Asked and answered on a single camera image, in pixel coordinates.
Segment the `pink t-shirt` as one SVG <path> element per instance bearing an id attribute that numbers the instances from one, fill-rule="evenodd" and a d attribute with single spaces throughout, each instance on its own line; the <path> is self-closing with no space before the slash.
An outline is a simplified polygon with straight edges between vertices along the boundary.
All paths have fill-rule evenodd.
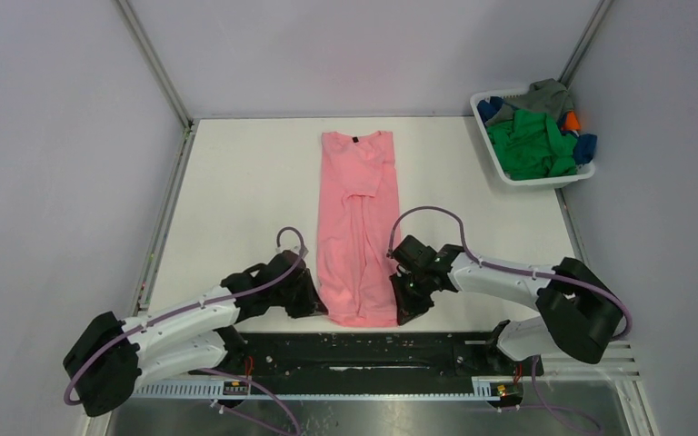
<path id="1" fill-rule="evenodd" d="M 394 136 L 338 132 L 321 137 L 316 274 L 318 295 L 332 322 L 346 327 L 397 325 L 390 282 L 400 240 Z"/>

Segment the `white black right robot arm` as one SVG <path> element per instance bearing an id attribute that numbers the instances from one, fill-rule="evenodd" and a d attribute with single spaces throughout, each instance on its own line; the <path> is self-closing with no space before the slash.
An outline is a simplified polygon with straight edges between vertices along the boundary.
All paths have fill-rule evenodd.
<path id="1" fill-rule="evenodd" d="M 480 257 L 460 245 L 440 250 L 406 236 L 389 253 L 396 318 L 404 325 L 434 306 L 434 292 L 480 293 L 537 311 L 525 321 L 500 322 L 484 351 L 490 370 L 506 374 L 520 361 L 560 351 L 597 364 L 626 314 L 592 272 L 574 258 L 532 266 Z"/>

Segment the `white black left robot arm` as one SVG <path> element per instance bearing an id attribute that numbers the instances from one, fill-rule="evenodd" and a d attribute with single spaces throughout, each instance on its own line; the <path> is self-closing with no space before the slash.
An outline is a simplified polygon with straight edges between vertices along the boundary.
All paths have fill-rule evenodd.
<path id="1" fill-rule="evenodd" d="M 153 314 L 119 320 L 112 312 L 101 313 L 63 359 L 71 380 L 64 400 L 97 417 L 141 387 L 183 372 L 214 367 L 237 372 L 246 351 L 235 325 L 272 307 L 284 308 L 294 319 L 327 312 L 305 261 L 291 250 Z"/>

